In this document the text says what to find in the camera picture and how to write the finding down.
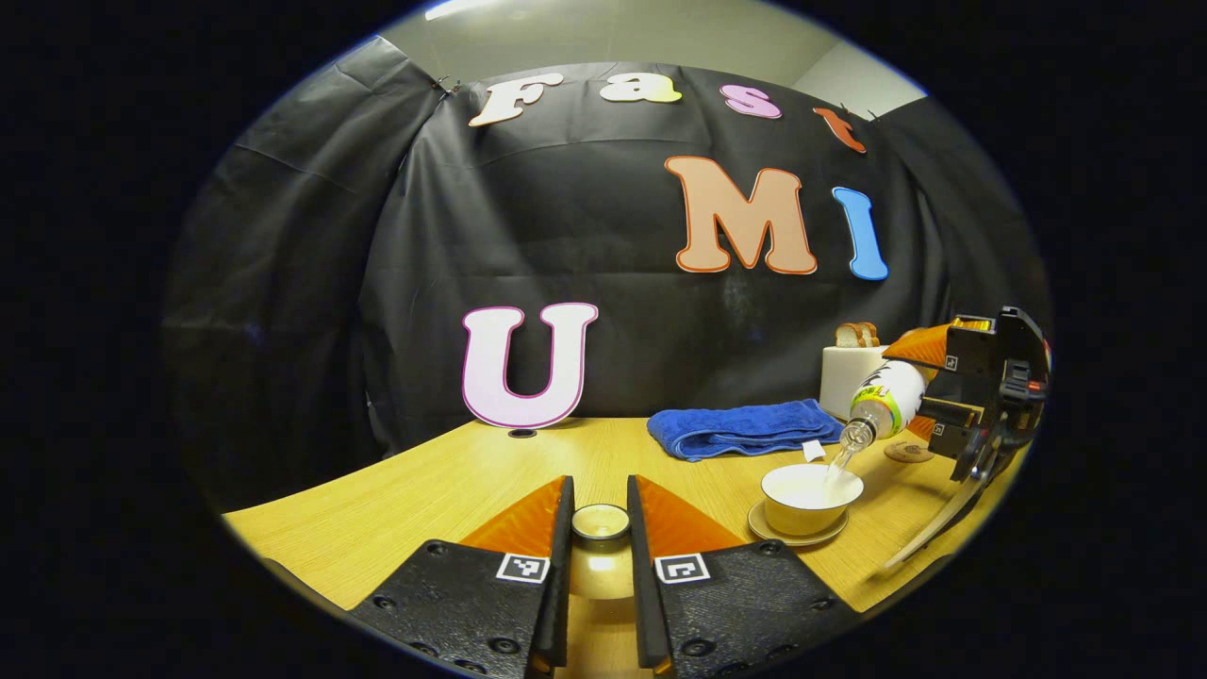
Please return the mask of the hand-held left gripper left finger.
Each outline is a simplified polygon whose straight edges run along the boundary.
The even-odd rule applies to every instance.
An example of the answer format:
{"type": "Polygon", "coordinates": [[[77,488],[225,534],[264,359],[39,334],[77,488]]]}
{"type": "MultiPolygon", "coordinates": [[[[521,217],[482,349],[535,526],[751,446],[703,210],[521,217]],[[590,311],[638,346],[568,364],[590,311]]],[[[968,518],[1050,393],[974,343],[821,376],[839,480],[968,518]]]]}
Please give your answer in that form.
{"type": "Polygon", "coordinates": [[[552,677],[568,661],[573,509],[562,474],[459,542],[422,542],[351,616],[455,673],[552,677]]]}

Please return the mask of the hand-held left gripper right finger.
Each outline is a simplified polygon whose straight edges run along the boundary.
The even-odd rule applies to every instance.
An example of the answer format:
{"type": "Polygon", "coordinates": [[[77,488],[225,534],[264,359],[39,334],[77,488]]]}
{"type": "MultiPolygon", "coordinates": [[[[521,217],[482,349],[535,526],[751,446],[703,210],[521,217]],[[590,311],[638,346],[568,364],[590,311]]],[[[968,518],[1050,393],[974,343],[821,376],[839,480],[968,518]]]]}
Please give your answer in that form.
{"type": "Polygon", "coordinates": [[[733,534],[672,491],[628,478],[639,666],[752,678],[863,621],[785,542],[733,534]]]}

